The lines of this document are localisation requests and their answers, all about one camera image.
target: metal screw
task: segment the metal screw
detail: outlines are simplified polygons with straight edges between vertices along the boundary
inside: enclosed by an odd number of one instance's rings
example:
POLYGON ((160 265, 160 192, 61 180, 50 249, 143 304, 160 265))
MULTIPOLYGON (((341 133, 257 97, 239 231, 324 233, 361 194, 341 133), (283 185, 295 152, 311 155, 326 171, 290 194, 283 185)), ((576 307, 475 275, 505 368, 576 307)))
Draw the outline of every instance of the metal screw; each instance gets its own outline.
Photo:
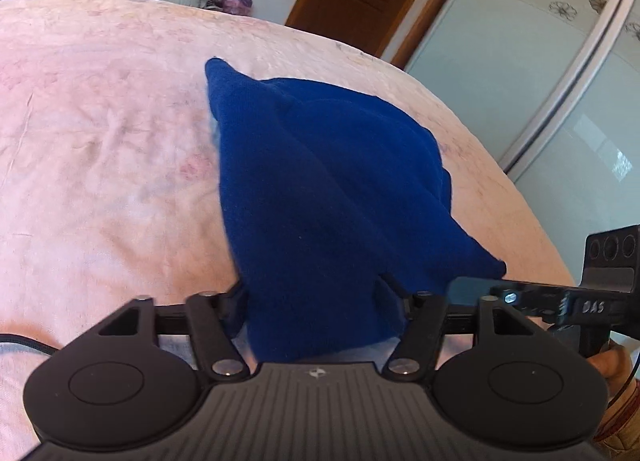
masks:
POLYGON ((242 363, 233 359, 218 360, 211 369, 217 375, 233 376, 242 372, 242 363))
POLYGON ((412 375, 420 369, 420 364, 411 358, 396 358, 389 362, 389 371, 396 375, 412 375))

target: blue cloth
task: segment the blue cloth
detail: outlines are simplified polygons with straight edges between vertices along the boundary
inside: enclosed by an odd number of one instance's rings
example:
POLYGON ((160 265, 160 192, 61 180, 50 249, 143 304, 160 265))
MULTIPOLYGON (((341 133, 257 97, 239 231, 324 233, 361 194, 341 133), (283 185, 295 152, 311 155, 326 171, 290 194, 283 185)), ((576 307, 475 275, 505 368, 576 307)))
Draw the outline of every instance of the blue cloth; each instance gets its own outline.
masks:
POLYGON ((324 83, 256 81, 206 64, 220 128, 226 235, 249 292, 259 361, 293 361, 394 335, 381 273, 410 292, 506 267, 450 216, 433 134, 379 98, 324 83))

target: sleeve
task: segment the sleeve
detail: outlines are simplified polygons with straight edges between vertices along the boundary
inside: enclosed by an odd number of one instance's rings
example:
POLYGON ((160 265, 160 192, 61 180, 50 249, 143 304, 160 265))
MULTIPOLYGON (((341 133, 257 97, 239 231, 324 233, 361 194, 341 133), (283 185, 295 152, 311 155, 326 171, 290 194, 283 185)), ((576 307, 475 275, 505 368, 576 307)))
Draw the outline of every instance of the sleeve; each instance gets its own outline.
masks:
POLYGON ((628 404, 596 435, 594 443, 608 459, 640 460, 640 380, 628 404))

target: cable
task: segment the cable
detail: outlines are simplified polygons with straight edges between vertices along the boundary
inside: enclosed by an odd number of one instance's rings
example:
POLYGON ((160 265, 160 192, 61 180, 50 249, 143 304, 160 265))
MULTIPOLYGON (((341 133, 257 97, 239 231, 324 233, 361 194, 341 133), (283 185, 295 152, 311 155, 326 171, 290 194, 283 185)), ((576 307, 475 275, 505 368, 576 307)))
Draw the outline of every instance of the cable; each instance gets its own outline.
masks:
POLYGON ((610 408, 614 403, 616 403, 620 399, 620 396, 622 396, 622 393, 624 393, 626 391, 626 388, 631 383, 631 380, 636 378, 636 372, 638 372, 638 367, 639 366, 640 366, 640 353, 638 354, 638 358, 636 359, 636 365, 634 365, 634 368, 631 371, 631 374, 626 379, 625 384, 622 386, 622 388, 618 391, 618 393, 609 402, 609 404, 607 405, 607 409, 610 408))
POLYGON ((36 351, 49 356, 58 351, 57 348, 34 340, 33 338, 28 338, 22 335, 14 335, 12 333, 0 333, 0 344, 18 344, 30 349, 35 349, 36 351))

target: pink blanket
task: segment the pink blanket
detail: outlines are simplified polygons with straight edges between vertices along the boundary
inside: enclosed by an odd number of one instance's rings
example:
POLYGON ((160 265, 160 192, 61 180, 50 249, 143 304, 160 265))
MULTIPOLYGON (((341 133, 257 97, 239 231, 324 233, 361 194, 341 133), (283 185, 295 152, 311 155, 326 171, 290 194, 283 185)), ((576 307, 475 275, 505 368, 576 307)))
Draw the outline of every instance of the pink blanket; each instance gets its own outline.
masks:
MULTIPOLYGON (((513 184, 427 89, 338 42, 154 0, 0 2, 0 332, 62 346, 134 295, 179 303, 235 279, 204 63, 380 96, 438 139, 453 215, 510 278, 571 283, 513 184)), ((0 347, 0 461, 36 437, 0 347)))

